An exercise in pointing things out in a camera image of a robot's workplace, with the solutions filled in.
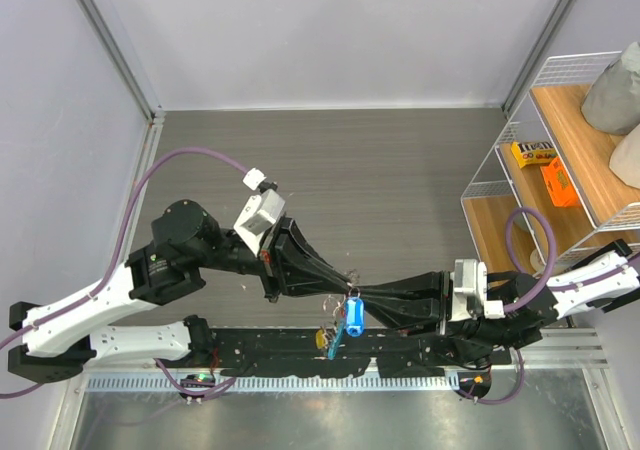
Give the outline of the large silver keyring with keys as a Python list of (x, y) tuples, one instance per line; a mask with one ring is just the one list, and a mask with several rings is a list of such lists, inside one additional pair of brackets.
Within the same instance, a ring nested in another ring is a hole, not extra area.
[(324, 299), (322, 308), (330, 320), (321, 325), (315, 334), (316, 347), (329, 361), (336, 358), (345, 334), (344, 302), (351, 292), (360, 292), (357, 287), (360, 280), (359, 272), (355, 269), (349, 270), (346, 276), (351, 282), (349, 289), (345, 294), (328, 295)]

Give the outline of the silver key with blue tag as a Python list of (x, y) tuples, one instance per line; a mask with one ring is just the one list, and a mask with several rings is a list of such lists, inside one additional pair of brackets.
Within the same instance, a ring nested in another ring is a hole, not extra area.
[(353, 338), (360, 337), (365, 330), (365, 305), (360, 292), (351, 292), (344, 302), (345, 331)]

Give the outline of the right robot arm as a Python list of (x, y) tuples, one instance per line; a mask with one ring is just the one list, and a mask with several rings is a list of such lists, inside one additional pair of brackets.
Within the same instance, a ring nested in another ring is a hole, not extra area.
[(425, 339), (438, 360), (486, 368), (495, 348), (520, 350), (559, 320), (638, 299), (638, 260), (622, 239), (555, 276), (491, 272), (482, 261), (458, 259), (451, 272), (366, 286), (359, 296), (383, 326)]

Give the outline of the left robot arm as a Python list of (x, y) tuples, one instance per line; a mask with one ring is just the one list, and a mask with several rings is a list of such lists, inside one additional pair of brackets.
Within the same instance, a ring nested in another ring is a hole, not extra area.
[(270, 302), (345, 294), (352, 287), (306, 242), (273, 191), (251, 196), (230, 229), (198, 203), (177, 201), (153, 221), (152, 233), (152, 241), (105, 280), (52, 304), (12, 305), (10, 327), (21, 342), (8, 353), (9, 372), (49, 384), (82, 373), (89, 362), (159, 359), (194, 368), (213, 363), (220, 349), (203, 318), (159, 327), (115, 324), (204, 288), (204, 269), (254, 275)]

